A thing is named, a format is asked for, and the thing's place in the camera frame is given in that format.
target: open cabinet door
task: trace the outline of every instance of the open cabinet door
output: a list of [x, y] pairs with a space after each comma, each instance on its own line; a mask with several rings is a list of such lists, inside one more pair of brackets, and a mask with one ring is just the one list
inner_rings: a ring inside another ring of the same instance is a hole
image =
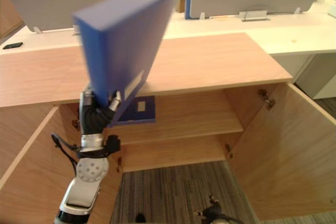
[[336, 210], [336, 120], [279, 84], [245, 129], [230, 167], [261, 220]]
[[[0, 223], [53, 223], [75, 175], [50, 134], [55, 132], [70, 144], [79, 144], [80, 133], [71, 125], [75, 118], [68, 106], [53, 107], [16, 156], [0, 180]], [[122, 170], [112, 158], [109, 164], [88, 223], [110, 222]]]

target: floor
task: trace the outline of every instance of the floor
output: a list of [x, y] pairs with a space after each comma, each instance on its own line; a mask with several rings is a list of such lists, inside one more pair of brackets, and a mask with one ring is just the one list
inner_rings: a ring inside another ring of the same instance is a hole
[[[336, 118], [336, 98], [316, 100]], [[223, 213], [245, 224], [332, 224], [336, 212], [272, 221], [258, 221], [226, 162], [211, 162], [124, 173], [111, 224], [133, 223], [138, 212], [148, 222], [197, 224], [193, 211], [209, 206], [214, 195]]]

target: black phone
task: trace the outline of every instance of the black phone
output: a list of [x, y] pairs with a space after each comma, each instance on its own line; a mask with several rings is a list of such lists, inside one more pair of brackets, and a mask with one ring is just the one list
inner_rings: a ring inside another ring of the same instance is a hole
[[9, 48], [15, 48], [15, 47], [20, 47], [22, 46], [23, 42], [18, 42], [18, 43], [13, 43], [13, 44], [8, 44], [4, 46], [3, 49], [9, 49]]

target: blue folder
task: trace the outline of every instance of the blue folder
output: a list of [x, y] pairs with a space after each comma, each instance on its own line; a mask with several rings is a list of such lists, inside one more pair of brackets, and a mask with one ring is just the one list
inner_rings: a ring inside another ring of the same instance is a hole
[[146, 82], [177, 0], [106, 0], [74, 14], [100, 106], [119, 90], [118, 120]]

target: white desk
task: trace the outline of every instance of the white desk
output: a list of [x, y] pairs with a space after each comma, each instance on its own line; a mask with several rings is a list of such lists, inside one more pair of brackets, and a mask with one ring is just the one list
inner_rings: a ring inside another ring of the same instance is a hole
[[[184, 14], [174, 13], [164, 39], [245, 32], [296, 80], [313, 55], [336, 52], [336, 18], [327, 14], [332, 3], [333, 0], [318, 0], [306, 13], [270, 15], [270, 20], [257, 22], [242, 22], [236, 16], [185, 20]], [[2, 45], [0, 54], [81, 45], [80, 36], [75, 36], [73, 29], [36, 34], [24, 27], [5, 44], [20, 41], [24, 43], [20, 48], [3, 50]]]

